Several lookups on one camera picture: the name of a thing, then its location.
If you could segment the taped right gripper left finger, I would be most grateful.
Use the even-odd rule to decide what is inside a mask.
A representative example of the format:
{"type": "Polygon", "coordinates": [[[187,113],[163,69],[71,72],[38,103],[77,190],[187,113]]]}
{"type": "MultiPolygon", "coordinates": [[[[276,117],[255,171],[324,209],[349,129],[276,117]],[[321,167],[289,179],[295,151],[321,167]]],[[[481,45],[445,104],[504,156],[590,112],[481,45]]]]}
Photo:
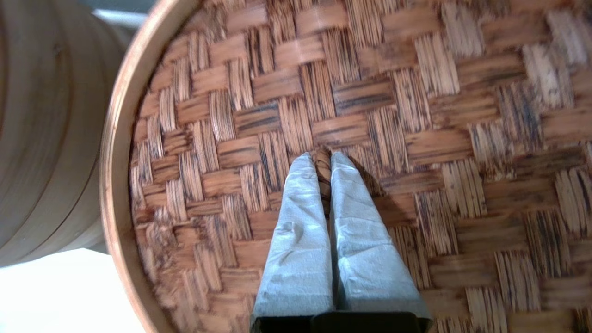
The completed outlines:
{"type": "Polygon", "coordinates": [[[333,265],[311,154],[288,171],[253,317],[301,317],[333,309],[333,265]]]}

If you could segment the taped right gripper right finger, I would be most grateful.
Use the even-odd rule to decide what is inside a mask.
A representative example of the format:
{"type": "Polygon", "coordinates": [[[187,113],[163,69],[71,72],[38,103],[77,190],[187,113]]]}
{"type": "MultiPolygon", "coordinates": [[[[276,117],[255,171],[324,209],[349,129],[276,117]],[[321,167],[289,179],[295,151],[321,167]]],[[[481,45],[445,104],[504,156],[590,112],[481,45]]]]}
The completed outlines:
{"type": "Polygon", "coordinates": [[[361,173],[342,152],[332,154],[331,167],[338,308],[410,312],[431,320],[361,173]]]}

